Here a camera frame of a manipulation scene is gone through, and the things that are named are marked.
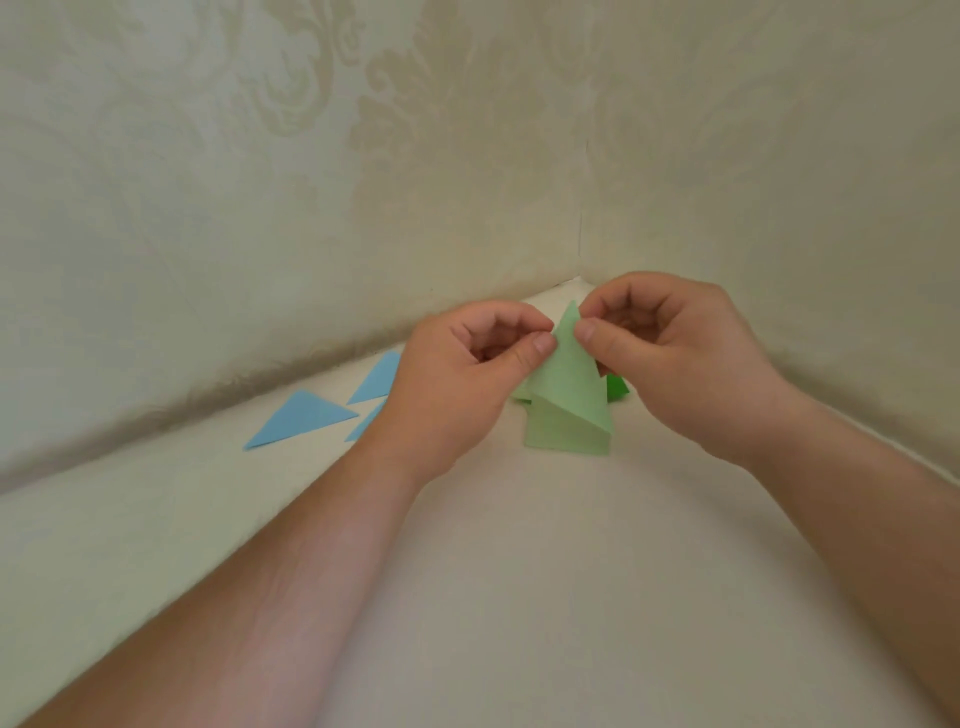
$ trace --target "hand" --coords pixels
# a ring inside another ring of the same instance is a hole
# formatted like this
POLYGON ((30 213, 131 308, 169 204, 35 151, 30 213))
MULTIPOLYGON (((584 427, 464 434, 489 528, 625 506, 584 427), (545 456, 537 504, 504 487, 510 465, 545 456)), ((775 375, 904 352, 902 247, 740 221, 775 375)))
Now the hand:
POLYGON ((628 273, 592 291, 580 313, 583 347, 712 455, 746 464, 804 403, 719 286, 628 273))
POLYGON ((424 319, 400 358, 383 410, 358 447, 389 453, 425 485, 493 427, 510 394, 557 348, 528 303, 468 303, 424 319))

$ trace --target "left hand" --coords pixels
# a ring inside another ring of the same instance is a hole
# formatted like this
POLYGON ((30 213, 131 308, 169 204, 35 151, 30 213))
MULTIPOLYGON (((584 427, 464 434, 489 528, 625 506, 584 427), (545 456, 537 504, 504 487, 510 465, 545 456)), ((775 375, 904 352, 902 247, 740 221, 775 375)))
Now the left hand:
POLYGON ((383 410, 357 447, 409 469, 418 486, 446 473, 493 428, 504 403, 557 348, 528 303, 483 301, 420 322, 383 410))

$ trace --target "beige fabric backdrop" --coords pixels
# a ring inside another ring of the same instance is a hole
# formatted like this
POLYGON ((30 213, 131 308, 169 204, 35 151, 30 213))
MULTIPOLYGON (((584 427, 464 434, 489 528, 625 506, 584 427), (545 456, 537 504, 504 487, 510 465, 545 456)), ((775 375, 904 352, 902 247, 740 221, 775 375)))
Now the beige fabric backdrop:
POLYGON ((636 267, 960 443, 952 0, 9 0, 0 463, 636 267))

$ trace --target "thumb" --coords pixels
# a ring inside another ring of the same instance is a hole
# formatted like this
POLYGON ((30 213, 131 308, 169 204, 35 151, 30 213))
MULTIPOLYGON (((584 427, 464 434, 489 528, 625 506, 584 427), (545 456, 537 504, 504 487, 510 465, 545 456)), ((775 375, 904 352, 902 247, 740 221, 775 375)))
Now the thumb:
POLYGON ((578 321, 573 335, 590 356, 630 380, 657 355, 655 344, 603 319, 578 321))
POLYGON ((488 367, 498 390, 509 396, 547 357, 557 349, 557 339, 547 331, 528 333, 484 366, 488 367))

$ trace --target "forearm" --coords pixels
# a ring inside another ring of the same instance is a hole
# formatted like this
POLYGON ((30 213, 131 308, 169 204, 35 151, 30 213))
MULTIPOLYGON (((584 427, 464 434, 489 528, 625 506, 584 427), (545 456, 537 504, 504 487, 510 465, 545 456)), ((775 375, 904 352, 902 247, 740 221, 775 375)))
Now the forearm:
POLYGON ((417 485, 352 450, 25 726, 309 725, 417 485))
POLYGON ((960 720, 960 490, 811 400, 747 463, 960 720))

